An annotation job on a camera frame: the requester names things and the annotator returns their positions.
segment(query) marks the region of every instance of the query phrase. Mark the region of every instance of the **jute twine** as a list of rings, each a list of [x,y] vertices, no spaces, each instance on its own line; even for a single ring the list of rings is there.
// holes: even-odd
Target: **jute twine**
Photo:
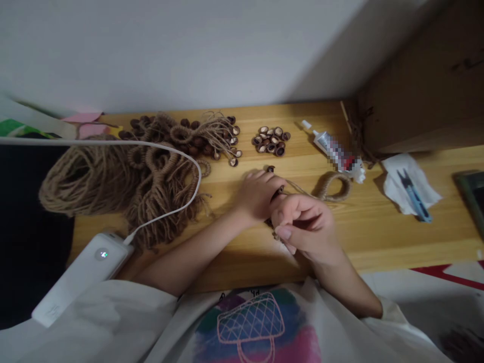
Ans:
[[[232,158],[230,120],[220,114],[209,114],[197,130],[182,127],[170,116],[160,112],[156,117],[143,116],[125,133],[125,140],[141,140],[178,148],[194,137],[206,142]],[[97,140],[115,140],[108,135]],[[198,159],[202,177],[210,174],[210,164]],[[185,205],[193,196],[198,182],[196,167],[179,154],[148,146],[73,146],[47,174],[39,191],[45,209],[68,216],[98,215],[124,212],[131,233],[136,227],[162,214]],[[153,222],[135,236],[134,243],[150,250],[159,243],[170,243],[194,221],[200,209],[211,213],[198,194],[185,209]]]
[[[89,139],[116,140],[111,135]],[[120,145],[70,147],[42,182],[40,203],[69,217],[125,210],[141,180],[128,165],[129,150]]]
[[[328,195],[329,185],[336,179],[341,180],[342,188],[336,194]],[[323,183],[321,185],[320,190],[316,192],[316,195],[312,195],[306,192],[303,188],[299,185],[294,183],[293,181],[287,180],[286,181],[298,192],[305,194],[307,196],[322,200],[323,202],[331,202],[331,203],[340,203],[346,200],[351,193],[351,189],[353,188],[353,183],[351,182],[351,178],[343,173],[336,172],[336,171],[329,171],[323,176]]]

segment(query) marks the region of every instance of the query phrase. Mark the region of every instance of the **graphic print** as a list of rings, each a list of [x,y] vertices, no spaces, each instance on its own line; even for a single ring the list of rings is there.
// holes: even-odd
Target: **graphic print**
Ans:
[[[196,329],[196,363],[320,362],[314,327],[285,288],[246,299],[229,295]]]
[[[237,344],[240,361],[252,363],[242,350],[242,343],[269,339],[270,351],[267,363],[272,357],[274,362],[274,338],[284,334],[284,320],[281,310],[270,292],[259,295],[237,308],[217,317],[218,341],[225,344]]]

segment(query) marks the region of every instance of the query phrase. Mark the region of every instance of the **desk surface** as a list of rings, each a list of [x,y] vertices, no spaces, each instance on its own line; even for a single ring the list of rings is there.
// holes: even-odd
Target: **desk surface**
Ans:
[[[206,110],[169,112],[176,120],[200,119]],[[212,172],[202,181],[200,191],[210,193],[215,215],[231,206],[231,197],[245,173],[275,165],[276,174],[307,191],[315,188],[319,178],[333,166],[310,137],[296,123],[306,119],[316,130],[328,131],[343,146],[350,145],[349,131],[339,102],[274,105],[221,110],[234,115],[241,128],[238,148],[243,151],[239,166],[232,168],[222,157],[212,162]],[[101,121],[123,125],[142,114],[112,114]],[[277,158],[259,154],[251,139],[261,126],[280,126],[291,132],[286,155]],[[383,195],[385,176],[379,166],[367,171],[362,185],[354,184],[352,194],[343,203],[330,204],[337,222],[341,244],[360,272],[431,266],[461,260],[476,260],[484,250],[481,239],[464,206],[451,174],[470,169],[484,169],[484,146],[413,155],[425,171],[429,183],[444,198],[430,208],[434,221],[420,223],[413,216],[402,215]],[[172,244],[160,244],[159,253],[135,254],[118,278],[130,279],[176,244],[210,223],[200,214],[199,222],[190,224]],[[120,215],[77,217],[74,229],[72,261],[91,240],[105,228],[126,235],[126,224]],[[280,242],[274,241],[264,224],[251,228],[234,239],[210,264],[192,286],[191,291],[214,291],[303,280],[310,273],[304,257],[293,257]]]

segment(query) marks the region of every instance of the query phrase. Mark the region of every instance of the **white cable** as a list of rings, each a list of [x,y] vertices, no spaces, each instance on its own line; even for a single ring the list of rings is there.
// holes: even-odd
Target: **white cable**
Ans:
[[[202,170],[200,169],[200,165],[195,161],[194,158],[191,156],[182,153],[179,150],[170,148],[168,146],[163,146],[155,143],[150,143],[146,141],[135,141],[135,140],[66,140],[66,139],[26,139],[26,138],[10,138],[10,137],[0,137],[0,145],[29,145],[29,146],[72,146],[72,145],[91,145],[91,146],[99,146],[99,145],[145,145],[145,146],[152,146],[152,147],[157,147],[159,149],[163,150],[169,150],[171,152],[174,152],[176,154],[179,154],[181,156],[184,156],[188,160],[190,160],[193,164],[198,169],[198,181],[197,181],[197,187],[195,188],[195,192],[192,195],[192,198],[186,203],[184,206],[165,213],[159,217],[156,217],[155,219],[152,219],[142,225],[140,225],[138,228],[136,228],[133,233],[131,233],[126,239],[124,240],[125,245],[129,245],[132,241],[133,238],[135,237],[136,232],[138,230],[150,223],[153,223],[154,221],[157,221],[161,218],[167,217],[173,213],[179,212],[186,207],[188,207],[192,202],[193,199],[197,196],[198,189],[200,187],[200,182],[202,181]]]

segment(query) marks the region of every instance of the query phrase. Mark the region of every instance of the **white napkin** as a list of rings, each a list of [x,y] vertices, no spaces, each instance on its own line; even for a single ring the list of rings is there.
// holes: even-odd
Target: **white napkin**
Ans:
[[[409,154],[398,154],[384,160],[382,163],[388,172],[385,184],[383,184],[383,190],[388,198],[400,206],[400,211],[403,214],[417,215],[417,212],[414,210],[410,197],[402,185],[397,170],[400,171],[402,176],[405,176],[403,169],[407,170],[408,176],[420,194],[420,198],[426,208],[442,199],[429,185],[424,171],[419,168],[417,162]]]

